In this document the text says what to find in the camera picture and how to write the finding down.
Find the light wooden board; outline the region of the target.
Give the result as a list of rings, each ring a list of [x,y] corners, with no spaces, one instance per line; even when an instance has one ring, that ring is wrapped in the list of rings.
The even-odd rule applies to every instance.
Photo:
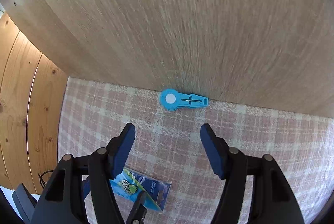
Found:
[[[1,0],[72,77],[333,116],[333,0]]]

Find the teal clothespin by board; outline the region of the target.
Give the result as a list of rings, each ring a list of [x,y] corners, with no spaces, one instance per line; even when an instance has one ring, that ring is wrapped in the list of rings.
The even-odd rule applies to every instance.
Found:
[[[165,89],[160,94],[160,103],[168,111],[176,111],[180,108],[204,108],[209,104],[208,97],[196,94],[180,93],[174,89]]]

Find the blue foil sachet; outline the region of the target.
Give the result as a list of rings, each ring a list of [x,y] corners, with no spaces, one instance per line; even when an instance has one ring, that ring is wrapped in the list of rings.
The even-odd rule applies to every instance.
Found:
[[[168,199],[172,184],[163,180],[124,167],[116,179],[110,180],[114,194],[135,202],[139,194],[144,191],[146,198],[144,206],[147,209],[162,213]]]

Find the pine wood wall panel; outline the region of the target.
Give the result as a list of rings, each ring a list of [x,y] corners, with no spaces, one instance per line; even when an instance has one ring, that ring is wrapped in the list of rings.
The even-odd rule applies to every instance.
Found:
[[[7,13],[1,16],[1,186],[40,194],[57,165],[58,126],[68,76]]]

